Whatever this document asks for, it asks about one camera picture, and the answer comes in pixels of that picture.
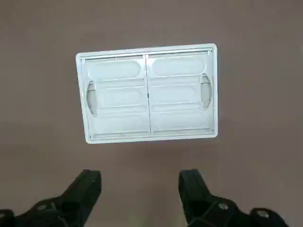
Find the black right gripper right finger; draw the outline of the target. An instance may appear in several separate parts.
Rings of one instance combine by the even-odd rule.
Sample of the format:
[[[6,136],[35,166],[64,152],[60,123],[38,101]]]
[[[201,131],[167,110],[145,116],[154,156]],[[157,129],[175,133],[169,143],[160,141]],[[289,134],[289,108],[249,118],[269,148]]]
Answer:
[[[267,208],[242,212],[235,202],[210,193],[197,169],[182,170],[178,192],[188,227],[286,227],[284,219]]]

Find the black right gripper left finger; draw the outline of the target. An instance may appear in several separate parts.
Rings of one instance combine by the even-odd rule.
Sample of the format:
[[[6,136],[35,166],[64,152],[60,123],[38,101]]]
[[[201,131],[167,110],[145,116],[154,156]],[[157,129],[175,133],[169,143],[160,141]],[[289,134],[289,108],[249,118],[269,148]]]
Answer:
[[[23,214],[0,210],[2,227],[83,227],[102,191],[101,172],[83,170],[58,197],[41,200]]]

